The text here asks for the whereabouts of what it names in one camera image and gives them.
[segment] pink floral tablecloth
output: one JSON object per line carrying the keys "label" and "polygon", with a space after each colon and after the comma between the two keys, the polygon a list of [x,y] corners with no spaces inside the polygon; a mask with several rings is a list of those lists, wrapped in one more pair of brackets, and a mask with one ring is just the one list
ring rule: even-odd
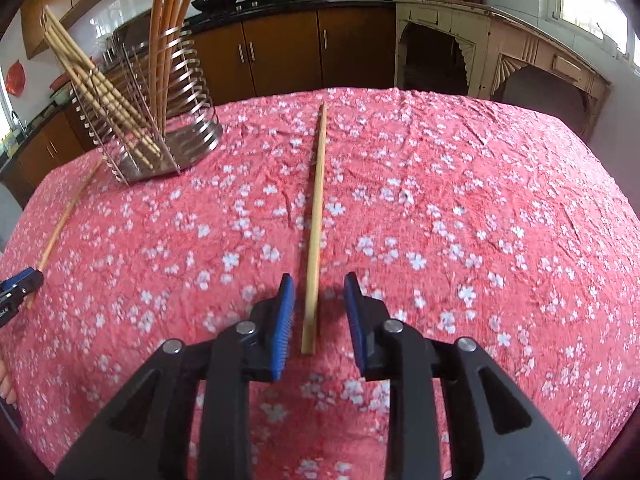
{"label": "pink floral tablecloth", "polygon": [[[477,339],[583,471],[604,453],[640,398],[640,223],[613,179],[555,118],[334,89],[221,107],[221,145],[181,176],[127,189],[98,170],[33,308],[0,331],[24,435],[47,466],[165,339],[215,336],[283,272],[303,298],[323,100],[321,338],[300,357],[299,301],[283,380],[252,390],[256,478],[383,477],[389,389],[358,378],[340,301],[350,270],[425,336]],[[38,263],[97,157],[45,179],[0,278]]]}

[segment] human hand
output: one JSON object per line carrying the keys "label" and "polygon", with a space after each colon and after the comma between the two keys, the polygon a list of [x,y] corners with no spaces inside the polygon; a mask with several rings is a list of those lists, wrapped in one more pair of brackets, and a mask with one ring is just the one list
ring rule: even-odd
{"label": "human hand", "polygon": [[15,404],[18,400],[14,387],[9,377],[9,370],[6,368],[6,364],[0,359],[0,397],[2,397],[8,404]]}

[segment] metal screw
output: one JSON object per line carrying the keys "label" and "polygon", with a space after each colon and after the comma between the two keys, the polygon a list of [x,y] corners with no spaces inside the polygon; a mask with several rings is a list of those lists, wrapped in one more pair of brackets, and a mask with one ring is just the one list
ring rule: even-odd
{"label": "metal screw", "polygon": [[458,340],[458,346],[462,351],[465,352],[473,352],[476,348],[478,348],[476,342],[470,337],[461,337]]}
{"label": "metal screw", "polygon": [[241,321],[236,325],[236,332],[242,335],[249,335],[255,332],[255,323],[253,321]]}
{"label": "metal screw", "polygon": [[391,332],[392,334],[398,334],[402,332],[404,325],[402,324],[402,321],[398,321],[397,319],[387,319],[385,323],[382,325],[382,327],[387,332]]}
{"label": "metal screw", "polygon": [[168,339],[162,345],[165,354],[177,354],[182,350],[182,341],[179,339]]}

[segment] metal utensil rack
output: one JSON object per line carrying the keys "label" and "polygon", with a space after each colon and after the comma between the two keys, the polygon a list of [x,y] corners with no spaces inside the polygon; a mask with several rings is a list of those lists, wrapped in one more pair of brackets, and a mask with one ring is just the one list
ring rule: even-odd
{"label": "metal utensil rack", "polygon": [[[174,28],[162,36],[168,37],[163,49],[171,60],[164,133],[150,110],[148,42],[136,46],[110,44],[104,57],[107,64],[116,67],[109,76],[113,91],[105,94],[104,88],[89,84],[89,97],[73,88],[76,109],[90,137],[116,179],[127,185],[180,173],[215,149],[222,134],[190,31]],[[164,89],[159,78],[156,88],[157,92]],[[118,92],[133,106],[127,117],[137,128],[132,128],[131,121],[121,114],[96,109],[95,102],[112,100]]]}

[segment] red bag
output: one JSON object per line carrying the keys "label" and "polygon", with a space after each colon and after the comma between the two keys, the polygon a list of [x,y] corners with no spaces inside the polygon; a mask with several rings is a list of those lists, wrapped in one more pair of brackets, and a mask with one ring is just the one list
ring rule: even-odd
{"label": "red bag", "polygon": [[16,97],[20,97],[24,91],[24,83],[26,77],[24,75],[24,67],[20,61],[16,61],[6,71],[6,78],[4,80],[4,86],[9,94]]}

